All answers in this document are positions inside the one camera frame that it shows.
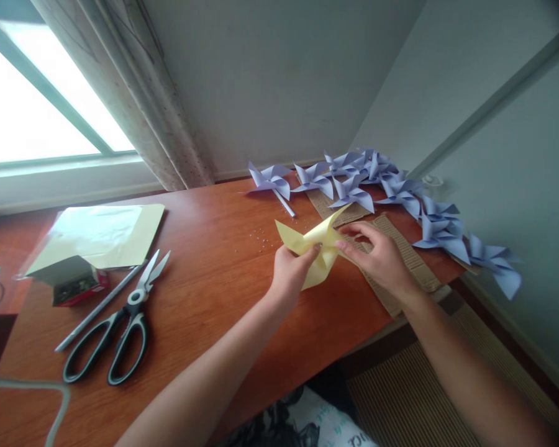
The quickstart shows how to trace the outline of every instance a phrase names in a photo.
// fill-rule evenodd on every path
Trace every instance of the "left hand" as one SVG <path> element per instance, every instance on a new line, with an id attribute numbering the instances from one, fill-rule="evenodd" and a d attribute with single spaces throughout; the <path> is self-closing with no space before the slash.
<path id="1" fill-rule="evenodd" d="M 269 288 L 269 294 L 285 300 L 291 307 L 294 307 L 298 302 L 306 274 L 319 252 L 319 244 L 310 247 L 309 251 L 302 256 L 295 255 L 285 245 L 279 247 L 278 251 L 275 252 L 273 281 Z"/>

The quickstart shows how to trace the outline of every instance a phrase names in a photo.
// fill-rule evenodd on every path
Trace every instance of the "silver pen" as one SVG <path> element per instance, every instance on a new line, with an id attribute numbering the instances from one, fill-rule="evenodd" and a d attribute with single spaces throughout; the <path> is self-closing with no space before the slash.
<path id="1" fill-rule="evenodd" d="M 98 313 L 101 312 L 101 310 L 111 301 L 113 300 L 113 298 L 118 295 L 118 292 L 120 292 L 122 290 L 122 288 L 124 286 L 126 286 L 126 284 L 129 283 L 129 281 L 133 278 L 133 276 L 135 276 L 139 270 L 141 270 L 143 268 L 143 266 L 145 265 L 145 262 L 143 262 L 141 265 L 136 266 L 128 275 L 126 275 L 126 278 L 124 278 L 120 284 L 118 284 L 114 290 L 112 290 L 107 297 L 105 297 L 103 299 L 103 301 L 101 303 L 98 304 L 98 306 L 93 309 L 93 311 L 87 315 L 87 317 L 81 322 L 81 324 L 79 324 L 71 333 L 70 335 L 68 335 L 68 337 L 66 337 L 62 343 L 60 343 L 58 345 L 58 347 L 54 350 L 54 352 L 62 352 L 68 345 L 70 345 L 70 342 L 73 341 L 75 339 L 75 337 L 77 335 L 79 335 L 79 333 L 85 329 L 85 327 L 91 322 L 92 319 L 94 319 Z"/>

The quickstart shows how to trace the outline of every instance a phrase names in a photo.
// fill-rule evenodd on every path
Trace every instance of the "scissor blade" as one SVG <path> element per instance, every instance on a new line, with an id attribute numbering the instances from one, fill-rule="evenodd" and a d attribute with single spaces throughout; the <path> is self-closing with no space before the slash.
<path id="1" fill-rule="evenodd" d="M 168 252 L 168 254 L 163 257 L 163 259 L 160 261 L 160 263 L 157 264 L 157 267 L 153 269 L 151 275 L 149 275 L 149 280 L 148 280 L 146 286 L 148 286 L 149 288 L 151 288 L 153 286 L 152 282 L 157 279 L 157 277 L 160 275 L 163 268 L 166 266 L 166 262 L 168 262 L 168 258 L 170 257 L 171 252 L 172 251 L 170 250 Z"/>
<path id="2" fill-rule="evenodd" d="M 155 265 L 155 262 L 157 261 L 157 257 L 159 255 L 160 255 L 160 250 L 158 249 L 155 252 L 155 254 L 152 256 L 152 258 L 149 260 L 149 264 L 147 264 L 145 270 L 143 270 L 143 274 L 141 275 L 141 278 L 137 283 L 137 289 L 144 289 L 147 292 L 149 291 L 149 289 L 147 288 L 147 284 L 149 282 L 149 275 L 151 275 L 151 272 L 153 271 L 153 266 Z"/>

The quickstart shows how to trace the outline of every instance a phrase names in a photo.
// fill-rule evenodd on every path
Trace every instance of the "black scissors handle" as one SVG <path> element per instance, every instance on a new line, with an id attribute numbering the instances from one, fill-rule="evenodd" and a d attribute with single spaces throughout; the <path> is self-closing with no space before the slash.
<path id="1" fill-rule="evenodd" d="M 132 337 L 135 336 L 135 333 L 139 333 L 141 337 L 141 350 L 139 351 L 139 356 L 135 360 L 135 364 L 129 369 L 126 374 L 119 375 L 118 369 L 122 359 L 126 355 L 126 351 L 132 341 Z M 112 361 L 112 366 L 110 367 L 110 371 L 107 374 L 107 383 L 116 386 L 123 382 L 125 382 L 132 373 L 135 372 L 141 360 L 145 356 L 145 352 L 147 351 L 147 342 L 149 340 L 149 326 L 147 324 L 147 319 L 145 318 L 145 314 L 141 311 L 139 312 L 131 312 L 130 315 L 130 323 L 127 327 L 124 334 L 122 334 L 122 338 L 118 341 L 116 345 L 116 355 L 114 360 Z"/>
<path id="2" fill-rule="evenodd" d="M 107 374 L 107 383 L 116 386 L 124 381 L 126 381 L 132 373 L 135 372 L 141 360 L 145 356 L 145 352 L 147 350 L 147 342 L 149 338 L 149 327 L 147 325 L 147 319 L 145 318 L 145 314 L 140 310 L 140 305 L 128 306 L 126 305 L 122 309 L 120 309 L 115 314 L 112 314 L 107 320 L 102 321 L 100 324 L 93 327 L 85 336 L 79 341 L 79 343 L 75 346 L 73 351 L 70 353 L 66 364 L 64 366 L 63 371 L 63 379 L 66 383 L 74 383 L 79 381 L 80 379 L 84 378 L 87 373 L 91 370 L 93 365 L 95 365 L 96 361 L 99 357 L 103 354 L 103 352 L 108 348 L 108 346 L 112 343 L 112 337 L 116 332 L 116 328 L 120 324 L 120 322 L 124 319 L 125 316 L 130 314 L 130 322 L 124 334 L 122 334 L 122 338 L 116 344 L 116 354 L 114 360 L 112 362 L 112 366 Z M 83 350 L 87 349 L 87 344 L 96 337 L 101 331 L 104 332 L 101 340 L 99 341 L 98 345 L 95 347 L 91 356 L 87 360 L 87 363 L 82 368 L 82 370 L 78 373 L 75 373 L 75 366 L 78 360 L 79 355 L 83 352 Z M 135 361 L 134 365 L 130 368 L 130 370 L 123 375 L 118 374 L 118 369 L 124 356 L 127 352 L 128 346 L 132 341 L 132 337 L 135 336 L 134 334 L 139 332 L 141 334 L 141 349 L 139 352 L 139 356 Z"/>
<path id="3" fill-rule="evenodd" d="M 66 383 L 74 383 L 84 378 L 87 373 L 91 370 L 95 362 L 103 354 L 103 352 L 112 343 L 112 336 L 120 324 L 123 316 L 125 314 L 125 309 L 122 308 L 118 312 L 112 314 L 108 319 L 102 321 L 101 323 L 95 325 L 85 336 L 77 343 L 73 351 L 68 356 L 66 364 L 64 365 L 64 371 L 62 372 L 62 378 Z M 87 360 L 87 363 L 80 372 L 75 372 L 76 364 L 79 360 L 80 354 L 87 349 L 87 344 L 96 336 L 103 332 L 103 336 L 99 341 L 98 345 L 95 347 L 91 356 Z"/>

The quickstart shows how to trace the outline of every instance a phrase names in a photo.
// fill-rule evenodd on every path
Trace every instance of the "striped mat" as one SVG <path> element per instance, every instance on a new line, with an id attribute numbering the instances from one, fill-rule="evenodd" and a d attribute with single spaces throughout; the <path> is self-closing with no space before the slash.
<path id="1" fill-rule="evenodd" d="M 559 431 L 557 406 L 474 311 L 464 304 L 452 320 Z M 445 395 L 418 341 L 349 379 L 347 386 L 360 426 L 382 447 L 481 445 Z"/>

